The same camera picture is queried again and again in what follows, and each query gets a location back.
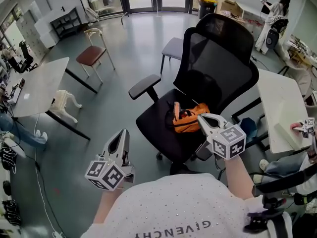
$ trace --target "brown chair seat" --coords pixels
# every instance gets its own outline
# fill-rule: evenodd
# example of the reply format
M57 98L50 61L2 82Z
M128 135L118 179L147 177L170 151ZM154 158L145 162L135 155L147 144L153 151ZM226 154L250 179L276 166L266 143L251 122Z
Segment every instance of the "brown chair seat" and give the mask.
M76 61L87 66L93 66L105 51L105 48L89 46L76 58Z

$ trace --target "chair armrest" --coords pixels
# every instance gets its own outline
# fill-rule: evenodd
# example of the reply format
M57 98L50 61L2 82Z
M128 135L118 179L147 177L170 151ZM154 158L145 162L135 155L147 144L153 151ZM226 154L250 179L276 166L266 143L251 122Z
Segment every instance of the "chair armrest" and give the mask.
M153 99L153 97L151 96L152 92L154 91L153 86L155 86L159 82L160 82L160 77L155 74L152 74L142 79L130 89L129 95L131 99L135 100L139 98L145 92L147 92L150 95L150 97Z

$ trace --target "blue jeans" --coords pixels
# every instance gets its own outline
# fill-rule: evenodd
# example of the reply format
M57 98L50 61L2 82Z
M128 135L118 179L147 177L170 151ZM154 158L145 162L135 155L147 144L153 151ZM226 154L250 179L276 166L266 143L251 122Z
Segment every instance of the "blue jeans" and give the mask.
M21 124L14 122L14 120L6 113L0 113L0 129L1 131L9 131L20 140L33 147L44 147L46 140L43 137L38 137L29 132Z
M265 173L275 175L276 178L263 177L262 183L267 183L297 173L301 168L306 155L307 152L302 152L271 162L268 164ZM291 188L290 192L296 192L296 187Z

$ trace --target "white stool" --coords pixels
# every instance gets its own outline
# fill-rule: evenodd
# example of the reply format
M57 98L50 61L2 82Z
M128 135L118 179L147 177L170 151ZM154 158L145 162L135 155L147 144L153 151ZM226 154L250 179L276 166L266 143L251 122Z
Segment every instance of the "white stool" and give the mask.
M80 109L82 108L82 106L77 103L74 95L72 95L71 93L69 93L67 91L60 90L60 91L57 91L55 94L55 97L54 97L55 101L51 105L50 111L53 112L55 115L57 115L59 118L60 118L60 115L63 115L63 116L66 116L68 118L71 118L75 123L78 123L78 120L76 118L72 117L65 110L68 98L70 98L73 101L73 103L75 104L76 107L78 107Z

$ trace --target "black hair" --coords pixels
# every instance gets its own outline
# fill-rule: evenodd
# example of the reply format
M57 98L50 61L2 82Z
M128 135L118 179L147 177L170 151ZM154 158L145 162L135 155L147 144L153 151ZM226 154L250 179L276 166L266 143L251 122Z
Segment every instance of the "black hair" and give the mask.
M287 14L288 12L288 7L289 7L289 3L291 2L291 0L280 0L279 3L281 3L283 5L283 14L284 16Z

